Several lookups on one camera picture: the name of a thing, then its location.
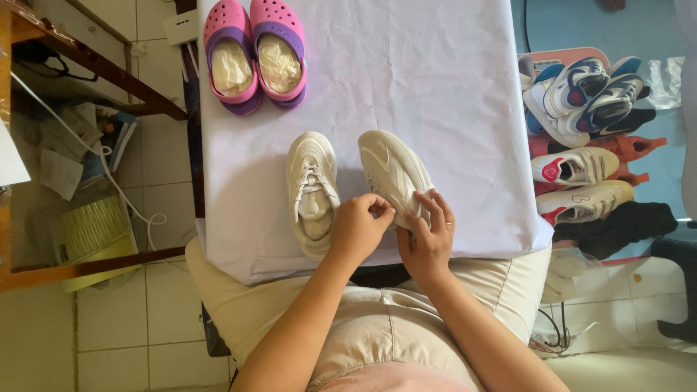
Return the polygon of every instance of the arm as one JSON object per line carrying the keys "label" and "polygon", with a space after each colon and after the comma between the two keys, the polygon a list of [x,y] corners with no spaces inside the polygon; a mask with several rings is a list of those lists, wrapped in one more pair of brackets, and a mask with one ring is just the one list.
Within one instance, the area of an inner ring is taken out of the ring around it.
{"label": "arm", "polygon": [[455,217],[443,197],[435,190],[433,199],[419,192],[416,196],[431,213],[431,229],[423,218],[408,216],[415,241],[400,227],[399,254],[483,385],[489,392],[568,392],[559,377],[448,269]]}
{"label": "arm", "polygon": [[301,392],[307,388],[348,279],[377,248],[394,216],[390,204],[371,193],[341,205],[329,252],[254,348],[231,392]]}

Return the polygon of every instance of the hand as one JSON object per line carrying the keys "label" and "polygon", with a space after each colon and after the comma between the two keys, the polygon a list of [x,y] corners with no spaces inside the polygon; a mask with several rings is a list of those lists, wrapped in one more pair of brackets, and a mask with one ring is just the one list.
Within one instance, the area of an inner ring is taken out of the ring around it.
{"label": "hand", "polygon": [[447,268],[452,252],[452,237],[455,233],[455,215],[443,196],[435,189],[430,197],[417,190],[416,200],[431,213],[431,229],[424,218],[414,216],[411,211],[405,219],[411,225],[413,238],[403,227],[397,228],[397,245],[406,270],[417,283],[439,279],[450,271]]}
{"label": "hand", "polygon": [[332,245],[327,256],[349,259],[357,268],[378,247],[385,230],[395,219],[395,212],[387,200],[374,193],[342,203],[332,228]]}

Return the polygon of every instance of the person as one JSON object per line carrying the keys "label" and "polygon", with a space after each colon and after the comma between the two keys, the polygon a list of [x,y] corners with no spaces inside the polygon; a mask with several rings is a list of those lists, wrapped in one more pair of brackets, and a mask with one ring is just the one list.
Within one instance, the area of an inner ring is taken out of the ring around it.
{"label": "person", "polygon": [[407,214],[399,255],[412,279],[395,288],[349,278],[379,244],[395,210],[369,193],[339,207],[331,247],[312,276],[246,287],[186,259],[201,299],[239,364],[232,392],[562,392],[527,347],[551,247],[506,260],[449,259],[455,217],[435,190],[431,214]]}

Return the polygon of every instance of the pink shirt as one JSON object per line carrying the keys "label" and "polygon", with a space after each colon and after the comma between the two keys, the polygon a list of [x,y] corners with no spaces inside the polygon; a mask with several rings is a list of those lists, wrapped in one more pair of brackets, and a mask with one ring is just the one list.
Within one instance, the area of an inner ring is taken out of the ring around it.
{"label": "pink shirt", "polygon": [[328,382],[319,392],[473,392],[452,375],[412,363],[368,365]]}

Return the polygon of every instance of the beige pants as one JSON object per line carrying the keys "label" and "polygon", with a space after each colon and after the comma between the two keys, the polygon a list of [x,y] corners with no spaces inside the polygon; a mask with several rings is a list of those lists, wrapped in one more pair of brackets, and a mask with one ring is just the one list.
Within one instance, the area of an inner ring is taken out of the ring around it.
{"label": "beige pants", "polygon": [[[551,246],[513,259],[451,259],[450,270],[518,338],[527,343],[537,315]],[[232,356],[243,365],[309,276],[247,287],[208,262],[198,238],[186,261],[201,300]],[[444,370],[484,391],[431,301],[413,280],[397,288],[346,286],[308,391],[388,361]]]}

